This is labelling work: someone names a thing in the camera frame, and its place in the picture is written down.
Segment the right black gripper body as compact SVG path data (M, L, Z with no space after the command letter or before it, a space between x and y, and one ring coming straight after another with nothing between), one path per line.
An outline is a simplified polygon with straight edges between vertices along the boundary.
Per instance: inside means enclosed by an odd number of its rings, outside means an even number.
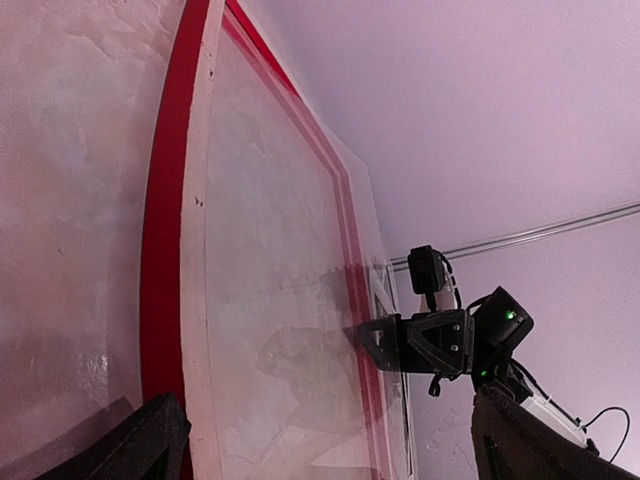
M416 313L397 323L400 370L459 376L473 367L475 324L463 309Z

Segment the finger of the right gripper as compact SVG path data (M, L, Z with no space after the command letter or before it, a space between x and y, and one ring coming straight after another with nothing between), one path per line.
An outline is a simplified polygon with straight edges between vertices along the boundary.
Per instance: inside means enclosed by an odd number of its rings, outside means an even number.
M380 371L399 371L397 323L400 314L386 314L349 328L350 342Z

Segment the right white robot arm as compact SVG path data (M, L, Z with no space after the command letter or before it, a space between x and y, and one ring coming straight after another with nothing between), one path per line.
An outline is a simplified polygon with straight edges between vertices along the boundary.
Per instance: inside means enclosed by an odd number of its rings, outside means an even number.
M411 317L391 313L357 327L356 338L379 370L430 375L429 395L435 398L440 396L443 380L468 376L475 390L495 382L555 433L599 453L581 421L552 400L513 358L534 320L504 288L467 307L458 292L447 287L420 295L426 307Z

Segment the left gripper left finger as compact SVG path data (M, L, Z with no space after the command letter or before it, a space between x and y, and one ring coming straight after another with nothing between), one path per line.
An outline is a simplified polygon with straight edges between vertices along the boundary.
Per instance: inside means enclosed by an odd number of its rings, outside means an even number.
M173 393L155 396L42 479L178 479L191 423Z

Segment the red wooden picture frame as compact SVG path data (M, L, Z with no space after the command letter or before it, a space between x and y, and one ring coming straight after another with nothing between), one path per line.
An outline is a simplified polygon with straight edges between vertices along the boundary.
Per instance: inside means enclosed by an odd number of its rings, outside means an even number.
M139 297L143 395L191 423L178 479L392 479L380 370L349 337L378 264L392 276L364 163L240 2L188 2Z

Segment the white mat board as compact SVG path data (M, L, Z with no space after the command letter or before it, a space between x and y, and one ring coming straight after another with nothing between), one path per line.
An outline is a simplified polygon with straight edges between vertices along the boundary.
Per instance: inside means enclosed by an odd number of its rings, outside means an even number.
M385 265L368 269L370 306L374 319L396 312L394 281ZM413 479L411 416L407 405L407 378L393 371L378 374L384 406L384 425L392 479Z

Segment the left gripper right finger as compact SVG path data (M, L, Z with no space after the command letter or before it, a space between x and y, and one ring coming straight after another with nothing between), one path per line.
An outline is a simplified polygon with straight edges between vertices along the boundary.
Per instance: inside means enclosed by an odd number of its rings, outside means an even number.
M481 480L636 477L563 438L492 384L475 394L471 434Z

